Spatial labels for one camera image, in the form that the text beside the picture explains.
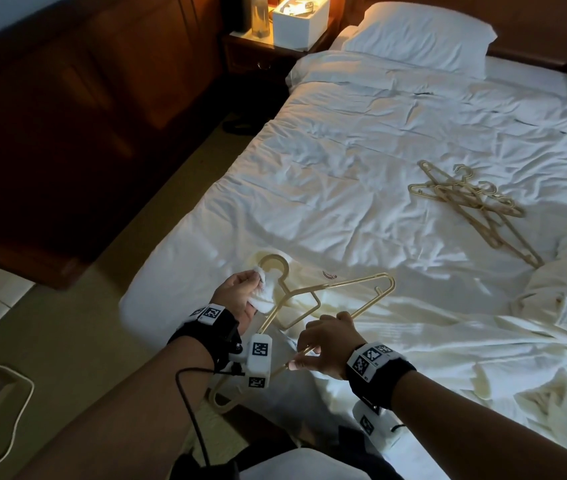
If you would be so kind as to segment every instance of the wrist strap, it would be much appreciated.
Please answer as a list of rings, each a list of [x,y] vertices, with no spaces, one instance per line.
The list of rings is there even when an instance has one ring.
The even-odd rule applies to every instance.
[[[188,320],[173,333],[168,344],[178,337],[198,340],[208,350],[218,372],[228,364],[228,354],[241,352],[238,326],[239,322],[228,310],[210,303],[188,315]]]
[[[354,395],[371,409],[391,410],[391,399],[397,382],[410,371],[416,371],[399,352],[381,342],[364,344],[352,352],[345,368]]]

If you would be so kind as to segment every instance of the nightstand drawer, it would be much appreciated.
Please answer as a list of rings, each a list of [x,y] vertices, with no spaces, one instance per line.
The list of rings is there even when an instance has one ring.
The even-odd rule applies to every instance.
[[[233,74],[247,74],[283,83],[298,57],[276,54],[274,50],[258,50],[229,43],[226,45],[228,71]]]

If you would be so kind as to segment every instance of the bed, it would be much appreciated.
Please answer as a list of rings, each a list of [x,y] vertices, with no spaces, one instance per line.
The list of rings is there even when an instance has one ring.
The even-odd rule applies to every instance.
[[[347,0],[343,28],[374,1]],[[478,80],[339,50],[340,39],[297,63],[278,116],[153,251],[122,298],[124,326],[161,348],[176,310],[271,251],[304,282],[389,272],[393,295],[357,319],[367,339],[567,446],[567,304],[555,306],[559,295],[567,303],[567,75],[488,57]],[[517,228],[547,265],[491,249],[451,209],[408,193],[425,181],[424,158],[465,164],[512,195],[527,212]],[[355,295],[323,301],[347,308]],[[284,363],[294,334],[270,333]],[[244,404],[329,437],[351,424],[348,393],[286,372]],[[406,480],[445,478],[409,434],[383,454]]]

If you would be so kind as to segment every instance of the left hand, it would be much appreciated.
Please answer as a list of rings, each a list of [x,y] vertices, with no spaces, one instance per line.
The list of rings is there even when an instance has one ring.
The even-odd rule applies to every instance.
[[[259,286],[259,273],[253,270],[233,274],[219,286],[210,303],[224,306],[235,317],[239,325],[240,335],[248,329],[252,317],[257,310],[248,303],[250,294]]]

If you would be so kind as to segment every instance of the white pillow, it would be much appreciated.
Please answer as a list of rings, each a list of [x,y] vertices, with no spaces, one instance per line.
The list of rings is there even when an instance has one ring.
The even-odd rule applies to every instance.
[[[492,26],[469,15],[428,5],[375,3],[343,50],[416,66],[486,78]]]

